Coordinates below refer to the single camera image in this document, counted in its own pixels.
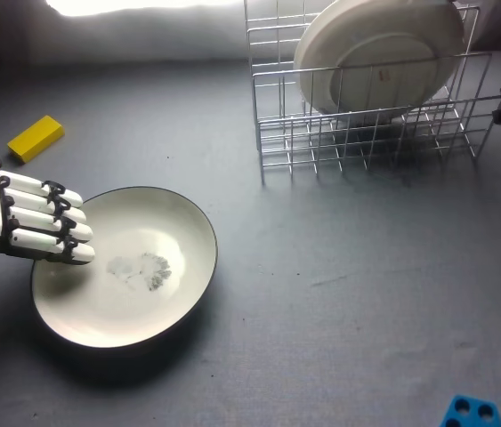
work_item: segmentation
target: wire basket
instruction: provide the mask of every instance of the wire basket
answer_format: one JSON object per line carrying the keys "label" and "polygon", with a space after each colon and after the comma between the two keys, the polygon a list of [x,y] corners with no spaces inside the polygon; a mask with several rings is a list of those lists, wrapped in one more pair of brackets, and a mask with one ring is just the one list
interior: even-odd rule
{"label": "wire basket", "polygon": [[[406,173],[407,165],[409,170],[419,166],[423,155],[430,153],[442,165],[455,152],[467,152],[474,163],[478,161],[493,125],[491,111],[501,107],[500,95],[481,93],[491,54],[470,52],[478,6],[458,8],[465,24],[466,52],[433,59],[455,61],[457,66],[430,100],[422,105],[343,112],[338,105],[336,114],[322,114],[301,94],[298,79],[304,75],[313,81],[316,73],[338,73],[343,82],[343,74],[355,68],[356,76],[362,73],[367,77],[369,99],[374,73],[387,66],[404,69],[427,60],[294,69],[295,48],[303,32],[333,2],[317,0],[317,10],[306,0],[288,4],[270,0],[270,9],[264,3],[250,3],[256,10],[245,1],[246,37],[263,179],[266,169],[287,168],[291,174],[297,169],[310,169],[319,173],[323,165],[332,165],[344,171],[352,161],[362,162],[368,171],[396,176]],[[312,89],[310,99],[314,96]]]}

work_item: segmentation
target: hole in blue block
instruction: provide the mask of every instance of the hole in blue block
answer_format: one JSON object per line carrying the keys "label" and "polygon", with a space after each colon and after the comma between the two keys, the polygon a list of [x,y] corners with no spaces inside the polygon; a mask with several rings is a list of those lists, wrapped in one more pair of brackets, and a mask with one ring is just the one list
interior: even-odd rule
{"label": "hole in blue block", "polygon": [[470,413],[470,402],[465,399],[458,399],[454,404],[454,409],[460,415],[468,415]]}
{"label": "hole in blue block", "polygon": [[483,421],[488,423],[493,421],[493,409],[489,405],[481,405],[478,409],[478,415]]}

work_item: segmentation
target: table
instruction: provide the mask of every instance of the table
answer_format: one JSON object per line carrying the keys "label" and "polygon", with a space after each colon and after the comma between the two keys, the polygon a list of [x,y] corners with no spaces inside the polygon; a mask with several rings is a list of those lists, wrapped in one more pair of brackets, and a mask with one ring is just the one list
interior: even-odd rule
{"label": "table", "polygon": [[[484,92],[500,85],[498,53]],[[17,166],[6,142],[45,114],[66,136]],[[46,349],[31,262],[0,255],[0,425],[421,427],[457,393],[501,411],[501,128],[477,171],[263,185],[245,63],[31,68],[0,71],[0,157],[84,198],[172,189],[219,241],[195,321],[124,384]]]}

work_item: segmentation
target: robotic hand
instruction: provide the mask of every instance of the robotic hand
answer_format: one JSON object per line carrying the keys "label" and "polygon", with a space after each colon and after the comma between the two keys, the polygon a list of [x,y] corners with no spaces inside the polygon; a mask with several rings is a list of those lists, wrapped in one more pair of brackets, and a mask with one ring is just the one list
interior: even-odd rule
{"label": "robotic hand", "polygon": [[52,181],[38,181],[1,170],[0,164],[0,254],[86,264],[94,250],[92,239],[78,209],[82,198]]}

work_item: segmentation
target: plate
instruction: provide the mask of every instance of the plate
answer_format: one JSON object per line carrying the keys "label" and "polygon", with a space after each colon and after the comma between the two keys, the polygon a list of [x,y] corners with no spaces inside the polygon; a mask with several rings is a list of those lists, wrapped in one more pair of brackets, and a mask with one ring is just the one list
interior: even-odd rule
{"label": "plate", "polygon": [[[454,72],[457,59],[445,57],[464,50],[464,25],[448,0],[338,0],[303,33],[294,68],[354,67],[343,77],[299,74],[303,97],[324,114],[417,106]],[[418,62],[361,67],[404,60]]]}
{"label": "plate", "polygon": [[214,275],[216,236],[205,214],[167,189],[117,189],[82,207],[93,262],[35,262],[36,312],[57,335],[85,347],[145,342],[185,317]]}

